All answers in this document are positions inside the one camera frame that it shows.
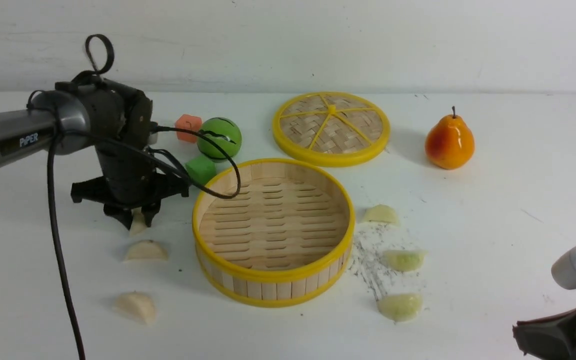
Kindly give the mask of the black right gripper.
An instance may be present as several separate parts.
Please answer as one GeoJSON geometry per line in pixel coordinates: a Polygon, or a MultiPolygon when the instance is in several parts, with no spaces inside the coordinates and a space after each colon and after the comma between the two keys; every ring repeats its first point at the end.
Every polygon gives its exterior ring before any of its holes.
{"type": "Polygon", "coordinates": [[[576,309],[518,321],[512,333],[524,355],[540,360],[576,360],[576,309]]]}

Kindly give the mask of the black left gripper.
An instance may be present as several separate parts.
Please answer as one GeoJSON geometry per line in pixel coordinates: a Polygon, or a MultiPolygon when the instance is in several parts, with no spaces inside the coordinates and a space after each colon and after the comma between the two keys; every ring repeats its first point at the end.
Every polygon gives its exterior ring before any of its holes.
{"type": "Polygon", "coordinates": [[[162,200],[187,198],[190,185],[175,175],[158,173],[154,161],[144,151],[115,145],[94,146],[102,175],[73,183],[70,196],[74,203],[84,200],[103,204],[103,214],[130,230],[133,208],[141,208],[146,227],[153,225],[162,200]]]}

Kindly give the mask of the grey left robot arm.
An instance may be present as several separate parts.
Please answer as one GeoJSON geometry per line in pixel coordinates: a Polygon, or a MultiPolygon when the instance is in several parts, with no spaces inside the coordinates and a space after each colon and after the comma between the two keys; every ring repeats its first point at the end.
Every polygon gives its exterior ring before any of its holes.
{"type": "Polygon", "coordinates": [[[32,96],[26,109],[0,112],[0,167],[48,150],[69,155],[93,146],[102,175],[71,185],[71,200],[103,204],[103,212],[129,228],[132,210],[145,210],[151,226],[162,199],[189,196],[186,177],[162,174],[147,147],[154,142],[153,101],[112,80],[62,81],[32,96]]]}

